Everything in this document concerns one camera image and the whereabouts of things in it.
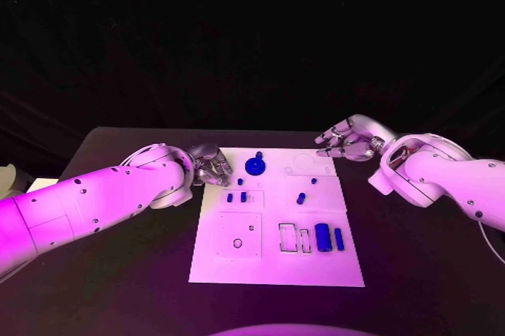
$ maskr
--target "white cable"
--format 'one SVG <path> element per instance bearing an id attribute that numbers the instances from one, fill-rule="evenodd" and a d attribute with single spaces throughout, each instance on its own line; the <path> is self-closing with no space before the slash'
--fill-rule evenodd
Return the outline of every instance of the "white cable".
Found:
<path id="1" fill-rule="evenodd" d="M 487 243 L 488 243 L 488 246 L 492 250 L 492 253 L 497 255 L 498 259 L 502 261 L 502 263 L 505 264 L 505 259 L 501 257 L 501 255 L 498 254 L 495 248 L 492 247 L 492 244 L 490 242 L 490 239 L 488 239 L 488 236 L 487 236 L 487 232 L 484 231 L 484 227 L 482 227 L 482 223 L 479 222 L 479 227 L 481 227 L 481 231 L 482 231 L 482 236 L 484 236 L 484 239 L 487 240 Z"/>

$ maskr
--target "black background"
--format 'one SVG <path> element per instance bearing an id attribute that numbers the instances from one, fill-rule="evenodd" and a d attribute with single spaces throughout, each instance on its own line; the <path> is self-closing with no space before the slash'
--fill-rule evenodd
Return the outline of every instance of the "black background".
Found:
<path id="1" fill-rule="evenodd" d="M 504 0 L 0 4 L 0 162 L 35 176 L 98 126 L 320 132 L 356 113 L 505 157 Z"/>

